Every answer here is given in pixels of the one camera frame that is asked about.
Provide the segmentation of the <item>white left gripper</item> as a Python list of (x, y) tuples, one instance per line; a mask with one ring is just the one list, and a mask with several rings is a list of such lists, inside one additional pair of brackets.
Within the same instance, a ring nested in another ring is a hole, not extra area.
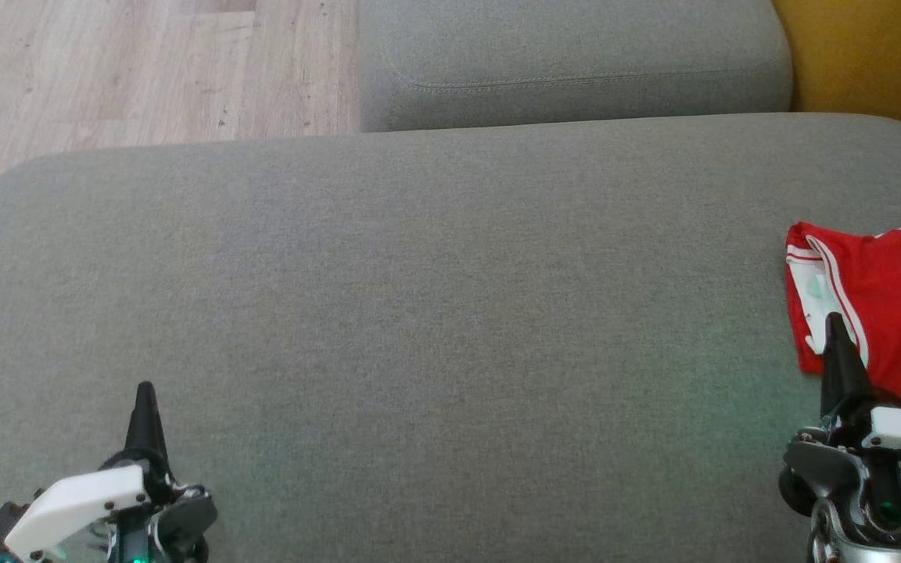
[(205, 562), (205, 533), (218, 510), (201, 485), (171, 474), (160, 408), (152, 382), (137, 385), (121, 464), (51, 485), (25, 508), (8, 509), (4, 559), (57, 562), (62, 544), (81, 531), (103, 538), (107, 562)]

